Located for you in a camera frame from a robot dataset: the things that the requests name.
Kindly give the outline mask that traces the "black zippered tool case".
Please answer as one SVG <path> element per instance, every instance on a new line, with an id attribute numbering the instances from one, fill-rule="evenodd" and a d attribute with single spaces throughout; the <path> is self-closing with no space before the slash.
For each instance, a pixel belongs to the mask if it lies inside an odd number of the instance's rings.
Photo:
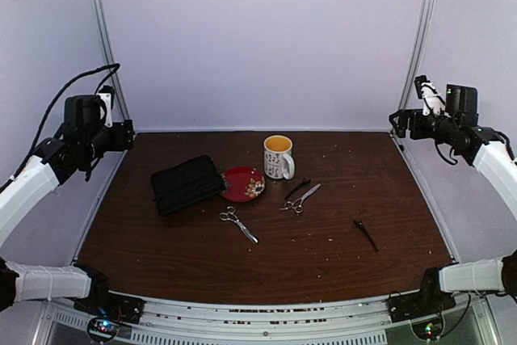
<path id="1" fill-rule="evenodd" d="M 200 155 L 150 177 L 156 209 L 166 216 L 225 191 L 223 177 L 208 155 Z"/>

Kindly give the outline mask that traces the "silver thinning scissors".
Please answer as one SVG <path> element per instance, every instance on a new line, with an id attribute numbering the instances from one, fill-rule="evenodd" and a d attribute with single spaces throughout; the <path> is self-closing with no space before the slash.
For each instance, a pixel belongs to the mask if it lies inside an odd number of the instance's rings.
<path id="1" fill-rule="evenodd" d="M 237 216 L 237 210 L 235 207 L 228 206 L 225 211 L 219 214 L 219 219 L 224 222 L 231 222 L 235 224 L 248 240 L 250 240 L 255 245 L 259 244 L 259 240 L 248 230 L 248 228 Z"/>

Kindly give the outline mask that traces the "silver hair cutting scissors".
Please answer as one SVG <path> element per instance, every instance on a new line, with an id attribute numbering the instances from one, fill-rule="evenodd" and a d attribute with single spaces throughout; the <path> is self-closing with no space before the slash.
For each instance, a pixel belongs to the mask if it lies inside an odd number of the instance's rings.
<path id="1" fill-rule="evenodd" d="M 286 201 L 284 206 L 280 209 L 280 211 L 289 211 L 292 210 L 296 215 L 301 215 L 304 212 L 303 203 L 314 194 L 319 188 L 321 184 L 318 183 L 315 186 L 311 187 L 305 194 L 303 194 L 300 198 L 294 201 Z"/>

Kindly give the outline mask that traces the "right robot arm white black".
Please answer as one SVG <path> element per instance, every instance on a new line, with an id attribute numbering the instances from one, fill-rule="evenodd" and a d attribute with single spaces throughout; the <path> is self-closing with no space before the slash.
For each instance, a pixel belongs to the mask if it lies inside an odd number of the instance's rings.
<path id="1" fill-rule="evenodd" d="M 448 145 L 451 166 L 461 157 L 485 177 L 512 214 L 516 214 L 516 156 L 506 134 L 478 124 L 477 89 L 448 84 L 441 96 L 425 75 L 414 80 L 419 109 L 400 109 L 389 116 L 392 133 L 400 139 L 431 139 Z M 426 270 L 414 296 L 419 313 L 432 313 L 454 292 L 492 292 L 516 297 L 516 253 L 500 259 L 458 263 Z"/>

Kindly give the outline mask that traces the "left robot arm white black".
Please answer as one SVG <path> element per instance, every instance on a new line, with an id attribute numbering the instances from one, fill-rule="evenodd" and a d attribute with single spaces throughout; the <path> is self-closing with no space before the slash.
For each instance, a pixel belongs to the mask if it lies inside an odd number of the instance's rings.
<path id="1" fill-rule="evenodd" d="M 64 121 L 54 137 L 30 151 L 21 171 L 1 190 L 1 240 L 5 242 L 25 216 L 47 195 L 80 171 L 88 179 L 110 152 L 133 147 L 131 120 L 112 119 L 112 94 L 78 95 L 65 101 Z M 49 267 L 1 261 L 1 308 L 20 301 L 68 298 L 85 310 L 107 316 L 116 309 L 107 277 L 89 266 Z"/>

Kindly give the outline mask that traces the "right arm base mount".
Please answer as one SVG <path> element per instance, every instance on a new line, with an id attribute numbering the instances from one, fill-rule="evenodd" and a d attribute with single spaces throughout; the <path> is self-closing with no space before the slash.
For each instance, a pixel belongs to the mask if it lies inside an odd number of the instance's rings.
<path id="1" fill-rule="evenodd" d="M 439 269 L 433 267 L 424 272 L 418 291 L 407 294 L 391 292 L 386 303 L 392 323 L 410 321 L 415 337 L 429 344 L 444 339 L 461 324 L 472 303 L 472 296 L 469 293 L 467 296 L 467 304 L 460 317 L 447 329 L 444 312 L 456 307 L 456 299 L 452 292 L 441 289 Z"/>

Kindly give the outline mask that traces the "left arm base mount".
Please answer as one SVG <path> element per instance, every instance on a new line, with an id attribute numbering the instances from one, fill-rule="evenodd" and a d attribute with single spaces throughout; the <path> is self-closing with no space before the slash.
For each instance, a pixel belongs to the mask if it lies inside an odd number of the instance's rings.
<path id="1" fill-rule="evenodd" d="M 90 291 L 84 298 L 72 298 L 74 308 L 92 315 L 86 324 L 86 333 L 95 344 L 112 341 L 125 327 L 138 324 L 145 302 L 110 291 L 110 282 L 102 272 L 88 265 L 75 265 L 90 278 Z"/>

